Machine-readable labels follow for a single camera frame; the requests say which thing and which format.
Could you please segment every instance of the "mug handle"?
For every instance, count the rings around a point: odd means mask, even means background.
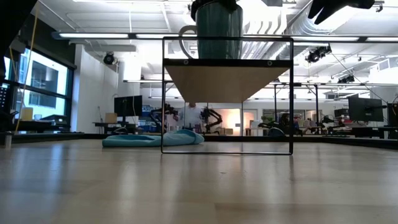
[[[182,37],[182,35],[184,35],[184,33],[186,33],[186,31],[188,31],[188,30],[192,30],[192,31],[194,31],[194,33],[197,33],[197,27],[196,27],[196,26],[188,25],[188,26],[185,26],[185,27],[183,27],[183,28],[180,29],[180,32],[178,32],[178,36],[179,36],[179,37]],[[185,48],[185,46],[184,46],[184,43],[183,43],[183,40],[178,40],[178,42],[180,43],[180,47],[181,47],[182,52],[183,52],[189,59],[193,59],[193,57],[192,57],[192,56],[188,53],[188,51],[186,50],[186,48]]]

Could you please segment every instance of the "green mug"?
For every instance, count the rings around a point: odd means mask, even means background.
[[[228,11],[218,2],[209,2],[200,6],[196,13],[195,26],[185,26],[178,33],[194,31],[198,37],[242,37],[243,10],[240,6]],[[182,52],[193,58],[186,50],[183,40],[179,40]],[[240,59],[241,40],[198,40],[198,56],[200,59]]]

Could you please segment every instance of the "wooden floor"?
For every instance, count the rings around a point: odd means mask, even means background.
[[[397,177],[398,152],[333,144],[297,143],[293,156],[162,155],[102,149],[99,140],[15,144],[0,149],[0,223],[397,223]]]

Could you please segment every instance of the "person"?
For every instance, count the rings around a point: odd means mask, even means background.
[[[201,109],[197,108],[196,103],[189,103],[186,108],[181,108],[178,115],[174,115],[173,119],[180,121],[184,128],[194,128],[197,124],[201,125],[200,113]]]

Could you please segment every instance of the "blue cushion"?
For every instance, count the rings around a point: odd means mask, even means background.
[[[164,146],[200,144],[205,138],[193,131],[179,130],[164,134]],[[102,140],[103,147],[159,147],[160,136],[117,135]]]

